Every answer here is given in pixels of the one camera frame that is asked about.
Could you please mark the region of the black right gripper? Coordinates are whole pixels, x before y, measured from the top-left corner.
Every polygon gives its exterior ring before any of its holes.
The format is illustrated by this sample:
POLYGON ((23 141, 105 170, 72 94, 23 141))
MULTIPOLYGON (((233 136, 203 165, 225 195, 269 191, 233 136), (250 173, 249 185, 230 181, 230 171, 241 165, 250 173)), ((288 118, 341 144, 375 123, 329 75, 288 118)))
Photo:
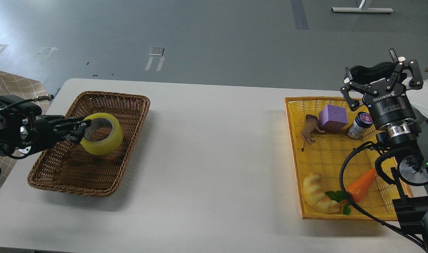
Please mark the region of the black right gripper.
POLYGON ((423 77, 417 60, 398 57, 393 48, 389 50, 389 54, 395 69, 388 81, 381 79, 368 87, 355 82, 349 67, 345 67, 344 86, 340 89, 351 111, 357 111, 363 104, 367 106, 376 129, 386 129, 390 124, 413 122, 416 115, 406 91, 423 88, 423 77), (358 99, 352 99, 350 91, 364 95, 363 103, 358 99))

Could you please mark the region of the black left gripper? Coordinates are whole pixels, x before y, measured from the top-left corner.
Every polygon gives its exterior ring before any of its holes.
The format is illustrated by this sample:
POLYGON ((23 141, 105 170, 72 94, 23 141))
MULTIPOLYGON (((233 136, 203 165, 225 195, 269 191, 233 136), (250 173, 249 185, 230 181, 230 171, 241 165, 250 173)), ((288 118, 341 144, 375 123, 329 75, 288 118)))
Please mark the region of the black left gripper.
POLYGON ((33 121, 32 144, 28 154, 47 150, 64 140, 79 144, 87 129, 80 128, 81 125, 90 127, 91 119, 85 117, 37 117, 33 121))

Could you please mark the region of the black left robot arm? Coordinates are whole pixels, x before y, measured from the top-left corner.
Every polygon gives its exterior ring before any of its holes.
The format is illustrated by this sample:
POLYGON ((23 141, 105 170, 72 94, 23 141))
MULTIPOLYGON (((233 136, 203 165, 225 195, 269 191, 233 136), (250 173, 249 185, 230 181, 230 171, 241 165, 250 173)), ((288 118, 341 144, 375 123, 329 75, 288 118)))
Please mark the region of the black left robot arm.
POLYGON ((37 103, 53 99, 49 93, 32 99, 0 96, 0 156, 22 160, 59 142, 79 144, 83 140, 91 120, 43 114, 37 103))

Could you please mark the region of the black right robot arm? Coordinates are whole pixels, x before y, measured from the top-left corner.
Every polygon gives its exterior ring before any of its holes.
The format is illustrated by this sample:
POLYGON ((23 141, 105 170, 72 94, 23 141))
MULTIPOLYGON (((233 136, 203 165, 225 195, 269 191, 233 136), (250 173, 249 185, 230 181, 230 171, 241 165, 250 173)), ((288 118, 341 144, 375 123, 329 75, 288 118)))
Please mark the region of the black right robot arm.
POLYGON ((377 134, 376 143, 368 141, 355 148, 344 160, 339 172, 339 185, 346 200, 357 211, 383 226, 414 242, 428 253, 428 196, 408 197, 401 186, 428 184, 428 158, 424 157, 417 144, 420 129, 407 91, 423 88, 423 79, 418 62, 398 57, 389 50, 394 63, 390 76, 376 82, 364 82, 353 77, 346 67, 347 77, 341 93, 352 111, 367 107, 377 134), (392 200, 399 227, 384 222, 361 208, 352 200, 344 186, 344 171, 349 161, 365 149, 375 150, 380 155, 374 167, 387 184, 395 185, 399 198, 392 200))

